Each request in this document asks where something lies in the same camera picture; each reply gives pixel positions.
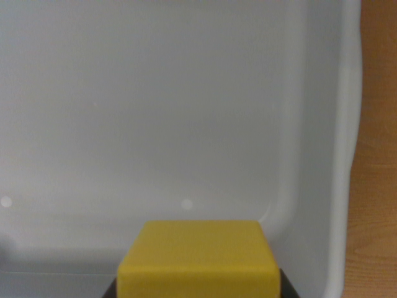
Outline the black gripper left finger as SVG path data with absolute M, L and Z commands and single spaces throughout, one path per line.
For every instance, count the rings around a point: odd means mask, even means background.
M 115 278 L 109 285 L 102 298 L 117 298 L 117 279 Z

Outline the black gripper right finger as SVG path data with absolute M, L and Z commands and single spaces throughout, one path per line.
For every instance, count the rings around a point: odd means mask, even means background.
M 281 298 L 300 298 L 296 289 L 286 276 L 284 271 L 280 269 L 280 297 Z

